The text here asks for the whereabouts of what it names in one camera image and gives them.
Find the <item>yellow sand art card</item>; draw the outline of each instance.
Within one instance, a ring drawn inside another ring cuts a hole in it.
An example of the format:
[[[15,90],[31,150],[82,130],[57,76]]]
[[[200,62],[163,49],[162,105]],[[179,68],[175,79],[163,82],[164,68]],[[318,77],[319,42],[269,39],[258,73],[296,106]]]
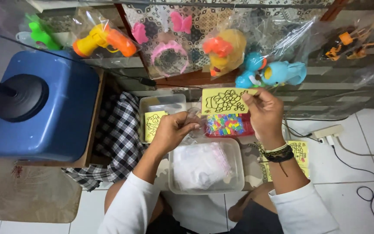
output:
[[[151,142],[154,139],[161,117],[167,115],[165,111],[145,113],[145,141]]]
[[[308,147],[306,141],[288,141],[288,145],[291,146],[294,157],[298,162],[304,175],[308,178],[310,176],[310,170],[308,169]],[[272,175],[269,169],[269,164],[266,162],[267,159],[262,157],[261,168],[264,182],[271,182]]]
[[[243,114],[248,112],[242,94],[257,93],[255,89],[215,88],[203,89],[202,114]]]

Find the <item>leg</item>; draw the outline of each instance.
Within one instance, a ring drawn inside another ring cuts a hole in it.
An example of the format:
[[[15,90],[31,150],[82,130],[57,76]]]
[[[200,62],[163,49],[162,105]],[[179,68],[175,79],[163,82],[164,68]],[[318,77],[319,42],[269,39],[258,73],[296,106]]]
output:
[[[268,182],[261,184],[259,187],[248,192],[245,196],[239,199],[239,201],[234,206],[229,209],[227,213],[229,220],[238,222],[242,218],[243,210],[248,205],[250,200],[277,214],[276,208],[268,196],[268,192],[270,192],[272,189],[273,183]]]
[[[119,189],[121,189],[124,182],[125,182],[124,179],[120,180],[114,183],[108,189],[108,192],[106,193],[106,197],[105,197],[105,214],[109,206],[111,205],[113,199],[115,198],[116,194],[118,193]],[[149,223],[151,223],[152,221],[158,218],[158,216],[164,211],[164,206],[167,206],[167,203],[161,196],[159,196]]]

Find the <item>orange toy gun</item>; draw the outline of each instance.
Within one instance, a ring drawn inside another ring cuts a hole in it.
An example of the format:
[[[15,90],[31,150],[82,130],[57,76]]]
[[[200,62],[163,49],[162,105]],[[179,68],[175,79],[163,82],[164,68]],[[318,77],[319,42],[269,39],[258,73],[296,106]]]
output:
[[[114,50],[109,49],[108,45],[111,45]],[[93,27],[87,37],[77,39],[73,43],[73,50],[81,57],[88,57],[99,46],[111,53],[121,51],[125,57],[133,56],[137,51],[131,39],[118,30],[111,29],[108,24],[98,24]]]

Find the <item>electrical outlet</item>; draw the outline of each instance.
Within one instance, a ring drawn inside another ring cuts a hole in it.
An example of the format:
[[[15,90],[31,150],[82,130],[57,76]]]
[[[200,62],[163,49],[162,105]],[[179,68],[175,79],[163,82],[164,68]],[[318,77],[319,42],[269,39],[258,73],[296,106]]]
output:
[[[338,136],[340,133],[343,132],[343,126],[342,125],[334,125],[334,126],[331,126],[331,127],[325,127],[325,128],[322,128],[320,130],[316,130],[316,131],[313,131],[311,132],[313,135],[312,135],[312,138],[315,138],[315,139],[320,139],[320,138],[324,138],[324,137],[327,137],[327,136]]]

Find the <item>person's left hand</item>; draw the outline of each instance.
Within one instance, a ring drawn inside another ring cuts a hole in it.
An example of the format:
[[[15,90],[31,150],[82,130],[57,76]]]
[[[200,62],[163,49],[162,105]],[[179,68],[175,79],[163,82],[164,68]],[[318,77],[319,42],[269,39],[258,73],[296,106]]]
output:
[[[188,116],[187,111],[161,117],[157,132],[149,148],[166,154],[174,150],[192,130],[200,128],[200,118]]]

